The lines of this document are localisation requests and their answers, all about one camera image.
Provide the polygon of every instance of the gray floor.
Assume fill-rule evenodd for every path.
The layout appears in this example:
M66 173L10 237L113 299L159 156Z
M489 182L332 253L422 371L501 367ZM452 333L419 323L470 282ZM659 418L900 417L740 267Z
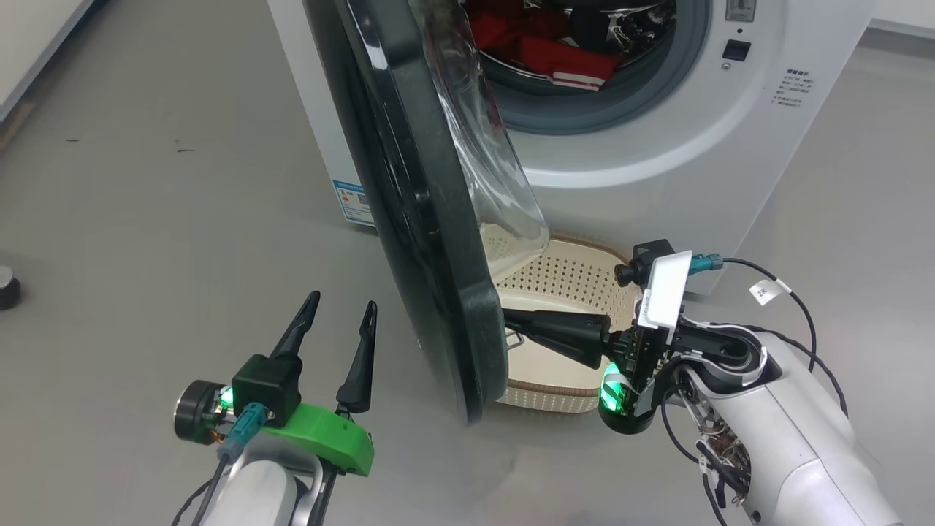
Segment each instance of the gray floor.
M916 171L895 187L862 179L856 188L866 195L835 190L849 187L840 179L870 155L840 144L823 124L875 96L856 81L883 75L866 71L883 59L857 58L869 62L849 66L850 81L810 135L857 166L822 171L824 194L790 218L789 203L811 191L810 174L823 166L807 140L744 251L813 306L858 432L878 459L873 469L907 522L923 523L933 515L922 494L922 474L935 469L925 449L931 387L915 367L907 368L912 382L881 379L884 358L874 353L883 335L895 343L886 360L927 359L930 368L930 353L918 349L930 347L923 334L931 316L873 305L924 283L930 263L879 270L866 258L908 252L930 261L930 250L914 247L925 245L922 225L932 224L920 201L933 186ZM931 68L912 60L912 71ZM369 479L339 482L329 524L714 524L697 468L661 426L627 438L596 416L497 407L469 430L448 416L379 240L340 219L265 2L112 0L58 63L36 113L0 155L0 261L26 286L23 305L0 314L5 524L167 524L214 465L211 449L172 434L179 392L195 378L223 381L247 356L267 352L312 288L324 298L302 351L308 402L333 401L367 300L381 307L373 410L359 418L377 459ZM877 127L853 116L848 128L871 140L886 119L912 120L916 142L888 142L875 154L918 148L914 162L930 167L927 104L894 115L893 102L874 115ZM821 212L827 196L845 201L839 215ZM901 206L910 198L919 204ZM903 216L868 218L863 231L844 235L864 216L857 206L873 202ZM918 225L917 237L883 243L903 221ZM812 235L806 242L799 233ZM836 281L841 268L884 281ZM709 302L743 300L731 291L750 281L729 274ZM794 311L765 312L779 329L798 326ZM885 325L875 325L881 318ZM846 358L852 347L860 361ZM909 408L894 411L894 398ZM898 441L906 444L899 452ZM727 520L745 523L733 511Z

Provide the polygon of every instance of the open door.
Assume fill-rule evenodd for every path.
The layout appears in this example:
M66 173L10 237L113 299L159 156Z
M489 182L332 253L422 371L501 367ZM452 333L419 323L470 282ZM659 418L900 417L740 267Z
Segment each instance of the open door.
M355 67L326 69L342 126L420 346L473 422L507 384L494 281L548 229L457 1L335 1L346 41L318 45L350 46Z

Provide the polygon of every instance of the white washing machine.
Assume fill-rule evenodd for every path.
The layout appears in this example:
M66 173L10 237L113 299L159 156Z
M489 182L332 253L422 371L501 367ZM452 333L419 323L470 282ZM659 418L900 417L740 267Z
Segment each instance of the white washing machine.
M608 11L667 3L555 1ZM473 47L470 32L458 33L452 21L439 20L447 16L440 12L457 9L457 0L370 3L385 17L413 18L412 9L423 30L425 13L434 10L435 37L460 42L449 41L444 52ZM354 57L338 10L355 4L358 10L369 8L363 0L269 0L345 217L372 224L349 146L353 139L342 123L352 103L346 85L352 80L344 68ZM483 56L482 67L553 236L624 255L634 244L668 238L676 250L732 256L876 2L669 4L677 16L670 32L639 60L619 68L598 92L524 78ZM438 44L423 41L426 52ZM701 275L689 289L709 292L717 275Z

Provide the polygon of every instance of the laundry basket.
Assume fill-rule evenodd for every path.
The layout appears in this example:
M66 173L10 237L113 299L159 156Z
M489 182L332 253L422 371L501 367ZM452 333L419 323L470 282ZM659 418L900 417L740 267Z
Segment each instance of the laundry basket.
M640 289L621 287L613 268L625 263L605 250L552 240L531 263L496 284L504 309L606 314L611 330L630 327ZM597 408L604 369L593 371L508 332L510 379L498 402L540 411L586 413Z

